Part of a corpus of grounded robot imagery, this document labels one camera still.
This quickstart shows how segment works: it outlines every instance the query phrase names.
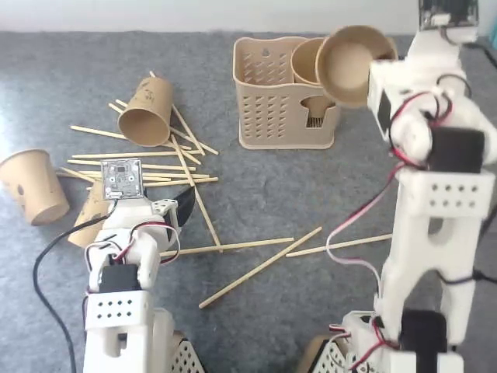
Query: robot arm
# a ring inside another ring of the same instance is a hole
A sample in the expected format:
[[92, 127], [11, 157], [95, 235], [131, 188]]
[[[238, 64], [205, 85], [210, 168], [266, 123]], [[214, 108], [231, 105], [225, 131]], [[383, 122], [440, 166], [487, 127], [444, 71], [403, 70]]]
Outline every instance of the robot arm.
[[[368, 106], [382, 137], [418, 167], [398, 173], [391, 251], [375, 311], [346, 315], [341, 327], [350, 338], [335, 344], [356, 371], [464, 371], [449, 347], [464, 340], [474, 281], [443, 284], [440, 312], [409, 311], [404, 303], [427, 271], [449, 281], [473, 273], [495, 182], [481, 167], [497, 160], [497, 130], [465, 96], [459, 60], [457, 44], [476, 40], [477, 23], [476, 2], [422, 2], [420, 31], [406, 59], [370, 66]], [[442, 228], [430, 233], [434, 218]], [[397, 342], [400, 350], [389, 346]]]
[[[105, 193], [126, 198], [119, 199], [85, 253], [90, 275], [84, 372], [164, 373], [170, 367], [167, 351], [174, 322], [166, 310], [154, 309], [151, 289], [161, 263], [159, 254], [178, 239], [195, 193], [190, 188], [174, 200], [150, 202], [141, 185], [137, 189], [134, 185], [135, 180], [141, 184], [139, 161], [112, 162], [118, 164], [103, 167]], [[113, 173], [123, 164], [126, 174]]]

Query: brown paper cup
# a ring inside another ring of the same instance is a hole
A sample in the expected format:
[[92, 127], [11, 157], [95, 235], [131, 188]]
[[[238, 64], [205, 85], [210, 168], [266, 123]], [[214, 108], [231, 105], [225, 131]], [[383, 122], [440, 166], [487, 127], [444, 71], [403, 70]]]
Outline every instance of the brown paper cup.
[[162, 145], [169, 139], [172, 85], [161, 78], [141, 81], [117, 123], [122, 134], [141, 146]]
[[[75, 226], [92, 220], [94, 218], [99, 218], [109, 210], [109, 201], [103, 200], [103, 185], [100, 181], [95, 181], [93, 183], [92, 189], [88, 194], [85, 204], [81, 212], [76, 219]], [[96, 235], [102, 229], [103, 221], [100, 223], [90, 225], [89, 227], [83, 228], [77, 232], [72, 233], [68, 237], [70, 243], [74, 243], [76, 246], [85, 248], [90, 243], [95, 241]]]
[[397, 59], [392, 39], [373, 27], [348, 26], [321, 45], [315, 71], [327, 96], [355, 108], [367, 105], [370, 63]]
[[11, 155], [0, 163], [0, 180], [24, 210], [31, 225], [45, 225], [62, 218], [69, 210], [61, 184], [42, 149]]
[[[295, 48], [290, 63], [296, 83], [320, 86], [316, 78], [315, 66], [319, 47], [324, 40], [324, 37], [317, 37], [305, 41]], [[333, 101], [326, 96], [310, 97], [304, 99], [302, 104], [309, 109], [309, 117], [311, 118], [323, 118], [326, 109], [334, 106]]]

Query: white wall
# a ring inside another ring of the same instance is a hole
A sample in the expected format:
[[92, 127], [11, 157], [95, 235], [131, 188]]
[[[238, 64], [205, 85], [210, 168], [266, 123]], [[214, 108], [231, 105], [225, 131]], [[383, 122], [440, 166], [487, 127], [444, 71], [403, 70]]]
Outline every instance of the white wall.
[[[488, 34], [497, 1], [479, 2], [481, 33]], [[416, 31], [417, 5], [418, 0], [0, 0], [0, 30], [329, 33], [361, 23], [402, 34]]]

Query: bamboo skewer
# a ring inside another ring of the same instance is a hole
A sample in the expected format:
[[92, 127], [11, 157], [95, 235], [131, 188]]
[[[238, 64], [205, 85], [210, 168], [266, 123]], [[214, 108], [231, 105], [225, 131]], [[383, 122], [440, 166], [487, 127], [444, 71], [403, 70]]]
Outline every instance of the bamboo skewer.
[[285, 256], [286, 254], [288, 254], [291, 250], [295, 249], [297, 246], [301, 245], [302, 243], [306, 242], [307, 240], [310, 239], [310, 237], [318, 234], [320, 231], [322, 230], [322, 227], [319, 227], [319, 228], [316, 228], [314, 231], [308, 233], [307, 235], [305, 235], [304, 237], [302, 237], [301, 239], [297, 240], [296, 242], [292, 243], [291, 245], [289, 245], [286, 249], [283, 249], [281, 250], [279, 253], [277, 253], [276, 255], [274, 256], [271, 256], [268, 260], [266, 260], [264, 263], [262, 264], [259, 264], [256, 268], [254, 268], [253, 270], [251, 270], [250, 272], [248, 272], [247, 274], [244, 274], [243, 276], [241, 276], [239, 279], [233, 281], [232, 283], [230, 283], [228, 286], [222, 288], [221, 290], [219, 290], [216, 294], [210, 296], [208, 299], [206, 299], [205, 301], [203, 301], [202, 303], [199, 304], [199, 309], [203, 309], [205, 307], [207, 307], [210, 303], [214, 302], [215, 300], [219, 299], [220, 297], [222, 297], [223, 295], [225, 295], [226, 293], [228, 293], [229, 291], [233, 290], [234, 288], [236, 288], [237, 286], [239, 286], [240, 284], [242, 284], [243, 282], [247, 281], [250, 277], [256, 275], [257, 273], [259, 273], [261, 270], [264, 270], [265, 268], [269, 267], [271, 264], [273, 264], [274, 262], [276, 262], [279, 258]]
[[78, 171], [74, 171], [72, 169], [66, 169], [65, 167], [61, 167], [61, 170], [68, 173], [69, 175], [73, 175], [73, 176], [76, 176], [80, 179], [83, 179], [83, 180], [86, 180], [86, 181], [89, 181], [90, 183], [94, 183], [95, 182], [95, 179], [93, 179], [92, 177], [90, 176], [87, 176], [87, 175], [83, 175], [82, 173], [79, 173]]
[[[295, 241], [293, 237], [287, 237], [285, 239], [264, 239], [262, 241], [228, 243], [227, 245], [204, 246], [204, 247], [196, 247], [195, 249], [182, 249], [179, 252], [179, 255], [211, 253], [213, 251], [217, 252], [219, 251], [219, 249], [222, 250], [247, 249], [249, 247], [276, 245], [278, 243], [286, 243], [293, 241]], [[164, 251], [163, 253], [161, 253], [161, 256], [173, 256], [173, 255], [175, 255], [175, 251], [173, 250]]]
[[[218, 181], [217, 177], [207, 177], [205, 179], [195, 179], [195, 183], [212, 183]], [[175, 180], [175, 181], [159, 181], [157, 183], [145, 183], [144, 187], [170, 187], [171, 185], [186, 185], [189, 184], [188, 180]]]
[[[96, 130], [94, 128], [89, 128], [89, 127], [81, 127], [81, 126], [70, 126], [72, 130], [79, 131], [79, 132], [85, 132], [87, 134], [99, 134], [101, 136], [107, 136], [108, 138], [119, 138], [120, 140], [127, 140], [123, 134], [118, 134], [116, 132], [109, 132], [109, 131], [102, 131], [102, 130]], [[166, 146], [168, 148], [173, 148], [171, 144], [163, 144], [161, 146]], [[186, 145], [180, 145], [181, 149], [183, 150], [192, 150], [190, 146]]]
[[209, 228], [210, 235], [212, 235], [212, 238], [213, 238], [216, 246], [219, 246], [221, 244], [221, 242], [219, 241], [219, 238], [217, 237], [216, 230], [214, 229], [212, 221], [209, 218], [209, 214], [207, 213], [207, 209], [205, 208], [205, 205], [203, 204], [202, 197], [200, 196], [200, 193], [195, 186], [195, 182], [193, 181], [193, 178], [192, 178], [191, 174], [189, 173], [188, 167], [186, 167], [185, 159], [183, 158], [181, 151], [179, 150], [178, 142], [176, 141], [174, 134], [171, 135], [171, 141], [174, 144], [174, 146], [176, 147], [176, 152], [178, 153], [179, 161], [181, 162], [181, 166], [183, 166], [183, 168], [185, 169], [185, 174], [186, 174], [186, 177], [188, 179], [190, 186], [195, 188], [196, 201], [199, 204], [200, 210], [202, 211], [203, 218], [205, 219], [205, 222], [207, 223], [207, 227]]
[[[119, 103], [120, 105], [122, 105], [122, 106], [124, 106], [124, 107], [127, 107], [127, 103], [125, 103], [124, 101], [121, 101], [120, 99], [115, 99], [115, 101], [116, 101], [117, 103]], [[117, 106], [116, 106], [116, 105], [114, 105], [113, 103], [109, 103], [109, 107], [110, 107], [110, 108], [112, 108], [112, 109], [114, 109], [114, 110], [115, 110], [117, 113], [119, 113], [119, 114], [121, 114], [121, 113], [123, 112], [123, 110], [122, 110], [122, 109], [120, 109], [119, 107], [117, 107]], [[198, 153], [193, 153], [193, 154], [202, 154], [202, 155], [205, 155], [205, 152], [204, 152], [202, 149], [200, 149], [200, 150], [198, 150], [198, 151], [194, 151], [194, 152], [198, 152]], [[185, 157], [187, 157], [190, 161], [192, 161], [192, 162], [196, 163], [197, 165], [201, 165], [201, 164], [202, 164], [202, 162], [201, 162], [201, 161], [199, 161], [197, 158], [195, 158], [192, 154], [186, 153], [186, 152], [184, 152], [182, 149], [181, 149], [181, 153], [183, 153], [183, 155], [184, 155]]]
[[[101, 176], [102, 172], [100, 171], [79, 171], [80, 173], [84, 175], [96, 175], [96, 176]], [[158, 177], [158, 178], [163, 178], [163, 179], [168, 179], [168, 178], [176, 178], [176, 179], [185, 179], [186, 174], [185, 173], [141, 173], [142, 176], [150, 176], [150, 177]], [[192, 173], [191, 174], [194, 179], [208, 179], [210, 178], [210, 175], [207, 174], [202, 174], [202, 173]]]
[[115, 99], [114, 101], [116, 101], [116, 103], [119, 103], [123, 107], [127, 106], [127, 103], [125, 103], [124, 101], [121, 101], [120, 99]]
[[[127, 103], [125, 103], [124, 101], [121, 101], [120, 99], [116, 99], [115, 100], [117, 103], [119, 103], [120, 105], [122, 105], [123, 107], [127, 107]], [[113, 103], [109, 103], [109, 107], [111, 109], [114, 109], [117, 113], [121, 114], [123, 112], [122, 109], [120, 109], [119, 107], [117, 107], [116, 105], [114, 105]], [[171, 127], [169, 128], [171, 130], [171, 132], [173, 134], [176, 134], [177, 136], [180, 136], [181, 138], [184, 138], [185, 140], [191, 142], [192, 144], [195, 144], [196, 146], [196, 143], [195, 141], [193, 140], [193, 138], [191, 136], [189, 136], [188, 134], [185, 134], [184, 132], [181, 132], [180, 130], [176, 130], [175, 128]], [[216, 149], [212, 149], [210, 146], [208, 145], [205, 145], [204, 143], [200, 142], [200, 141], [197, 141], [199, 146], [201, 148], [204, 148], [205, 150], [207, 150], [208, 152], [211, 152], [212, 154], [215, 154], [215, 155], [219, 155], [219, 152], [216, 150]]]
[[[364, 243], [371, 243], [371, 242], [378, 242], [378, 241], [384, 241], [387, 239], [391, 239], [391, 234], [388, 235], [377, 235], [375, 237], [369, 237], [366, 239], [354, 239], [353, 241], [347, 241], [347, 242], [341, 242], [341, 243], [334, 243], [330, 245], [330, 249], [340, 249], [342, 247], [348, 247], [348, 246], [354, 246], [354, 245], [362, 245]], [[308, 254], [314, 254], [314, 253], [322, 253], [323, 251], [326, 251], [326, 246], [319, 246], [315, 247], [313, 249], [306, 249], [306, 250], [301, 250], [301, 251], [295, 251], [293, 253], [288, 253], [287, 257], [288, 258], [293, 258], [295, 256], [302, 256], [302, 255], [308, 255]]]
[[72, 179], [81, 179], [79, 176], [71, 175], [70, 173], [55, 173], [55, 175], [59, 177], [70, 177]]
[[[171, 132], [177, 136], [180, 136], [181, 138], [184, 138], [185, 140], [191, 142], [193, 144], [193, 139], [188, 136], [187, 134], [184, 134], [180, 130], [176, 130], [175, 128], [171, 127]], [[212, 149], [209, 145], [205, 145], [203, 142], [199, 142], [200, 146], [207, 150], [208, 152], [211, 152], [214, 155], [219, 155], [219, 152], [216, 149]]]
[[107, 105], [109, 106], [109, 108], [111, 108], [112, 110], [116, 111], [119, 114], [122, 114], [124, 111], [123, 109], [121, 109], [120, 107], [117, 107], [113, 103], [108, 103]]
[[[79, 159], [68, 159], [68, 163], [72, 163], [75, 165], [87, 165], [87, 166], [100, 166], [100, 162], [98, 161], [86, 161]], [[172, 171], [183, 171], [184, 168], [182, 166], [165, 166], [165, 165], [148, 165], [146, 163], [141, 164], [142, 169], [167, 169]], [[196, 171], [195, 167], [188, 167], [189, 171]]]
[[176, 105], [174, 103], [172, 104], [172, 111], [174, 112], [174, 114], [178, 118], [178, 120], [181, 123], [181, 125], [183, 126], [183, 128], [185, 128], [186, 133], [192, 138], [193, 143], [195, 144], [196, 148], [199, 150], [200, 154], [205, 155], [205, 152], [203, 151], [202, 146], [200, 146], [200, 143], [196, 139], [192, 130], [190, 130], [188, 124], [186, 124], [185, 118], [183, 118], [183, 116], [181, 115], [181, 113], [179, 112], [178, 108], [176, 107]]
[[[96, 174], [85, 174], [85, 175], [87, 175], [87, 176], [89, 175], [93, 179], [97, 179], [97, 180], [101, 180], [102, 179], [101, 175], [96, 175]], [[142, 178], [143, 181], [152, 181], [154, 183], [168, 183], [168, 182], [171, 181], [171, 179], [169, 179], [168, 177], [142, 176], [141, 178]]]
[[[199, 154], [198, 150], [182, 150], [189, 154]], [[130, 157], [163, 157], [176, 155], [176, 152], [137, 152], [137, 153], [101, 153], [101, 154], [74, 154], [72, 158], [80, 159], [103, 159], [103, 158], [130, 158]]]

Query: plastic storage basket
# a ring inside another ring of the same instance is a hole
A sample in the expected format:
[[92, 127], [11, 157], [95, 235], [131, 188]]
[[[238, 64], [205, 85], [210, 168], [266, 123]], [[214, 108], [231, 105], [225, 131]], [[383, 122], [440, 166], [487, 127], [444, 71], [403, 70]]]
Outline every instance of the plastic storage basket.
[[325, 149], [333, 145], [339, 107], [329, 107], [322, 121], [308, 120], [304, 99], [323, 96], [323, 89], [295, 84], [290, 66], [303, 37], [238, 39], [233, 79], [238, 100], [239, 139], [248, 149]]

